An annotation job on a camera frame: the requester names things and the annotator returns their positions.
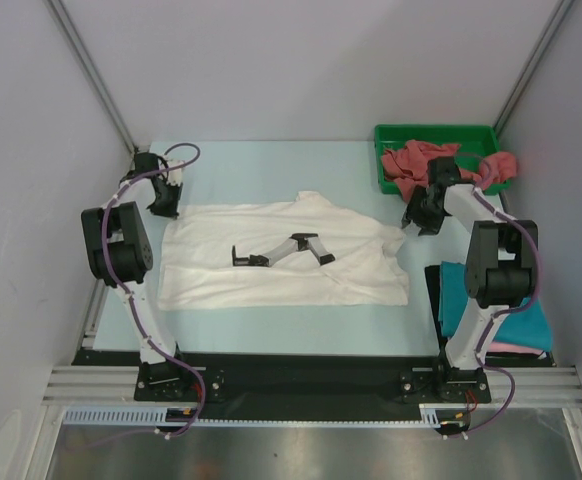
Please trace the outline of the white t-shirt with robot print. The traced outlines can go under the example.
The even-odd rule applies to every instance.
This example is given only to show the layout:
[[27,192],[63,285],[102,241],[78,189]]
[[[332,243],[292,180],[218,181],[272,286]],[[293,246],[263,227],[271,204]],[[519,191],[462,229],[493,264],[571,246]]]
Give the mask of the white t-shirt with robot print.
[[405,306],[410,281],[391,225],[318,192],[269,204],[189,205],[165,230],[163,310]]

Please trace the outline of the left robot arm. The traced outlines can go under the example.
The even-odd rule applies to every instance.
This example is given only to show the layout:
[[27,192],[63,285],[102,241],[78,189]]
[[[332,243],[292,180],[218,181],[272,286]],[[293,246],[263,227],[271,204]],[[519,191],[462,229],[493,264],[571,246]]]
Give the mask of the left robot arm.
[[137,153],[113,196],[80,214],[90,271],[118,296],[140,342],[137,401],[182,401],[191,392],[198,403],[205,399],[204,381],[185,363],[151,292],[154,256],[142,217],[147,211],[178,218],[183,171],[200,155],[200,148],[187,142],[161,155]]

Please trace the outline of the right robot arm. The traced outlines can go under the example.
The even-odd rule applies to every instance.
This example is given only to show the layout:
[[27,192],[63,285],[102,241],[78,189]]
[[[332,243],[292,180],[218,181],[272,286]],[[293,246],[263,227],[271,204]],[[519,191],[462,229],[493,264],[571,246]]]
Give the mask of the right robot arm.
[[455,333],[440,345],[431,389],[445,402],[476,396],[487,403],[487,350],[505,319],[537,300],[538,226],[497,209],[480,186],[461,177],[454,158],[440,157],[428,163],[427,184],[414,189],[402,226],[415,225],[420,236],[433,236],[449,217],[470,234],[464,270],[468,301]]

